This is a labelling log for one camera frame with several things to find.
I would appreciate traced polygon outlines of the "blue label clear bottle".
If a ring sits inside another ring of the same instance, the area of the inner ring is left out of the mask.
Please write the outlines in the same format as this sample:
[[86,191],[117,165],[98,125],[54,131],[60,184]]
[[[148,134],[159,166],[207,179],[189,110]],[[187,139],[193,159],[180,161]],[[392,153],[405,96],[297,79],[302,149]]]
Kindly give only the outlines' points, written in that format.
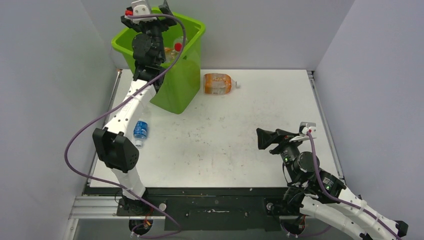
[[151,112],[146,108],[138,118],[133,129],[133,143],[137,148],[142,148],[149,136]]

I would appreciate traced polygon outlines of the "red label Nongfu bottle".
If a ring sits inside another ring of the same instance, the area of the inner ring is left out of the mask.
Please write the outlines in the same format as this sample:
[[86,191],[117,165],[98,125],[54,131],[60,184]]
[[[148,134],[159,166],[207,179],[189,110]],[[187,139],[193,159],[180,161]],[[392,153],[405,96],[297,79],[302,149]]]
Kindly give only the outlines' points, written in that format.
[[174,41],[173,41],[173,49],[172,49],[172,53],[177,55],[178,53],[181,52],[182,48],[183,48],[183,41],[185,41],[185,43],[188,43],[188,39],[184,36],[179,36],[177,37]]

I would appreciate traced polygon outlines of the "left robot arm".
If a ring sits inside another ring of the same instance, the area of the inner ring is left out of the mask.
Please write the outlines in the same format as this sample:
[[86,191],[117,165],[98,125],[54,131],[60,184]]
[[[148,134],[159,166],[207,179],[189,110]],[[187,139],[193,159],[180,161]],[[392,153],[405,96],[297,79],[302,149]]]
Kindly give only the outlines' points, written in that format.
[[131,42],[135,60],[133,81],[123,102],[115,110],[115,116],[92,134],[99,160],[115,174],[124,198],[131,200],[130,210],[138,216],[149,210],[149,201],[142,197],[146,187],[136,169],[139,149],[126,132],[135,125],[133,115],[155,96],[166,73],[161,66],[166,61],[163,32],[175,26],[177,19],[167,1],[159,6],[159,10],[160,13],[154,14],[148,1],[137,0],[121,17],[122,23],[137,33]]

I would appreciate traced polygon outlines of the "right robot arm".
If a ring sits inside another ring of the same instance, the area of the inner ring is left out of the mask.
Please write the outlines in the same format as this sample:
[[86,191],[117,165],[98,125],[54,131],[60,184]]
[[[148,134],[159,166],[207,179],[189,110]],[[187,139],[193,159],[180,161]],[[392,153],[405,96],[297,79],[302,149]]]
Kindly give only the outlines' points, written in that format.
[[409,226],[392,220],[373,209],[354,194],[337,176],[320,167],[314,133],[316,124],[302,122],[297,133],[276,129],[256,129],[258,149],[282,159],[282,171],[288,190],[281,210],[304,218],[313,217],[354,240],[400,240]]

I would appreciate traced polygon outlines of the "crushed orange label bottle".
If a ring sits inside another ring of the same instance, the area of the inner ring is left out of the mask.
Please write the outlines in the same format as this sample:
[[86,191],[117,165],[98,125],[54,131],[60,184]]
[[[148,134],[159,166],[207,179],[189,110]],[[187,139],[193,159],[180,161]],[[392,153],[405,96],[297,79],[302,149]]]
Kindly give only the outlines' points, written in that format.
[[165,62],[164,63],[166,63],[166,64],[172,63],[179,53],[174,48],[170,48],[170,47],[165,47],[164,52],[165,52]]

